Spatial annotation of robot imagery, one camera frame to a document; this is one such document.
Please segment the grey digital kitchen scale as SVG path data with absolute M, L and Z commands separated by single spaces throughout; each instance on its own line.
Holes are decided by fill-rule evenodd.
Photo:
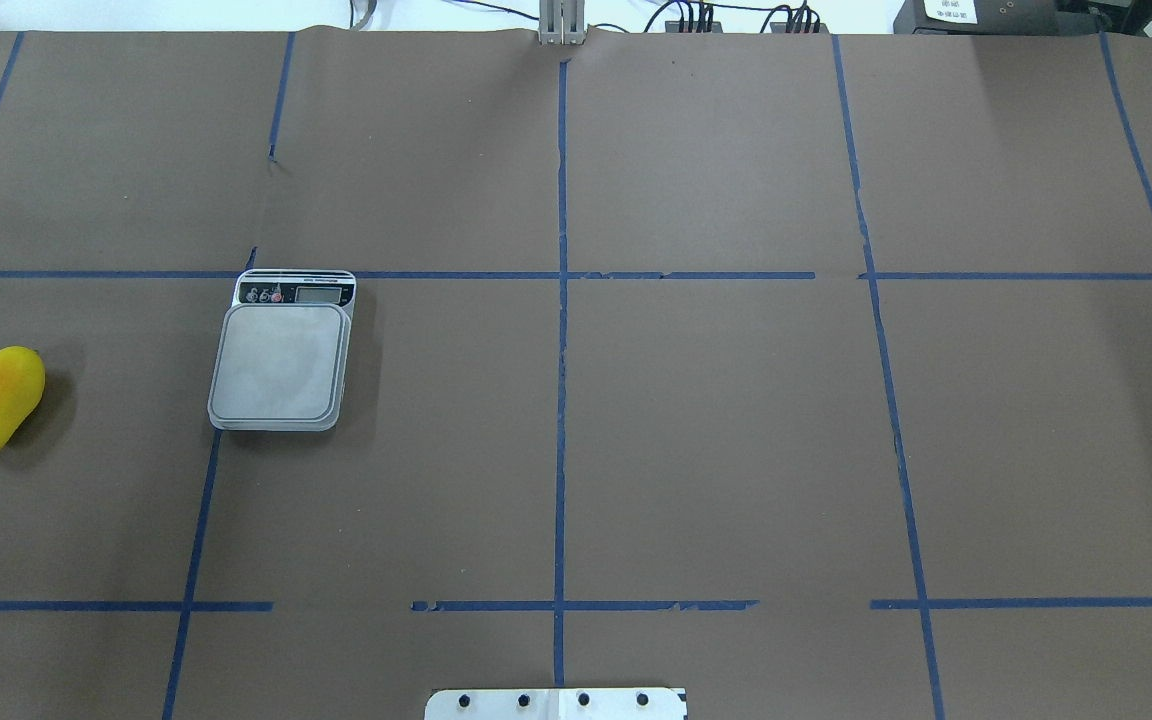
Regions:
M 207 393 L 212 427 L 334 429 L 356 290 L 357 278 L 346 270 L 253 268 L 238 274 Z

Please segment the white metal bracket with holes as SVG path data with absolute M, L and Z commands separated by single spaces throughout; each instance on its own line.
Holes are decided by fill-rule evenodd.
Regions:
M 687 719 L 684 689 L 668 687 L 444 689 L 425 719 Z

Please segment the black connector block right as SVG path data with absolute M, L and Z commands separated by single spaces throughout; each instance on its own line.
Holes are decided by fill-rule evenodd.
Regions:
M 760 33 L 767 35 L 827 35 L 828 26 L 806 3 L 799 6 L 780 5 L 765 15 Z

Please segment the black connector block left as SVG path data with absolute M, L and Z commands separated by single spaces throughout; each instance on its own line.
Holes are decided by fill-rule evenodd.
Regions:
M 710 5 L 687 5 L 680 10 L 680 18 L 664 20 L 664 32 L 676 35 L 722 33 L 723 26 L 717 20 L 717 9 Z

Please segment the dark grey device box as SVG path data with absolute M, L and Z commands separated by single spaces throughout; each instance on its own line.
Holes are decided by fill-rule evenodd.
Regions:
M 1056 1 L 905 1 L 895 35 L 1082 36 L 1100 32 L 1092 15 L 1061 12 Z

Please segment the black connector block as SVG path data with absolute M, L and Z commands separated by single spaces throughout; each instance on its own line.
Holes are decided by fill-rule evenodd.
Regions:
M 717 20 L 717 9 L 710 5 L 687 5 L 680 10 L 680 18 L 664 20 L 664 32 L 676 35 L 722 33 L 723 26 Z
M 828 26 L 806 3 L 799 6 L 780 5 L 765 15 L 760 33 L 767 35 L 827 35 Z

